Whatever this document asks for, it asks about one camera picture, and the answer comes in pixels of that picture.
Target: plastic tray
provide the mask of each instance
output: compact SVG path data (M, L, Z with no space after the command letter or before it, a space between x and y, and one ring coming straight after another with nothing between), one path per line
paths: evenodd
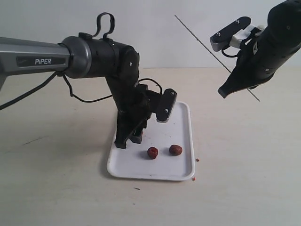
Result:
M143 130L141 144L128 140L127 148L119 149L114 145L114 140L107 163L108 172L114 177L183 181L195 173L190 111L183 102L175 103L166 123L157 122L153 114ZM172 144L183 148L181 155L169 154ZM154 160L147 155L147 149L151 146L158 149Z

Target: white wall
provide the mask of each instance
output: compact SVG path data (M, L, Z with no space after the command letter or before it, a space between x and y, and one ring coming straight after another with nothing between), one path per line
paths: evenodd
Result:
M99 13L111 12L116 41L133 45L141 67L216 67L219 63L176 20L177 14L210 46L209 38L240 16L266 25L282 0L1 0L0 36L58 43L78 32L95 32ZM108 28L109 20L104 20ZM226 65L234 65L220 53ZM299 66L301 52L286 65Z

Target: table surface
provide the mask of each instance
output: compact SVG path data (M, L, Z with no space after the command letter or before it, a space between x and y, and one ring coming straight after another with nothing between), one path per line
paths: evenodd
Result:
M0 112L0 221L4 226L299 226L300 68L223 99L222 68L144 69L190 106L196 180L116 179L106 170L115 129L112 99L85 104L62 78ZM1 104L49 74L9 77ZM104 78L71 80L84 99Z

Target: robotic arm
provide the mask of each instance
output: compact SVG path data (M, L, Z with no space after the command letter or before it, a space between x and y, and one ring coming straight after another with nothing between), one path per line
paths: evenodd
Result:
M234 70L218 89L223 98L254 89L269 81L290 57L301 48L301 0L287 0L271 9L268 26L255 27L249 17L241 17L210 38L214 51L237 57ZM229 56L229 47L240 49Z
M109 32L94 39L100 32L101 17L111 17ZM7 76L17 74L58 72L69 78L105 77L118 109L115 145L126 149L130 139L140 144L142 130L152 113L158 122L166 122L177 93L148 90L139 83L139 54L132 46L107 37L114 31L115 18L102 13L97 17L95 35L79 33L59 44L0 38L0 89Z

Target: silver arm segment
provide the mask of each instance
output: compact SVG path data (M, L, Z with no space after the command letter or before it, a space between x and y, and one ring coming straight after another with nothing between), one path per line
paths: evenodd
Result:
M0 90L7 76L63 71L69 58L63 45L0 37Z

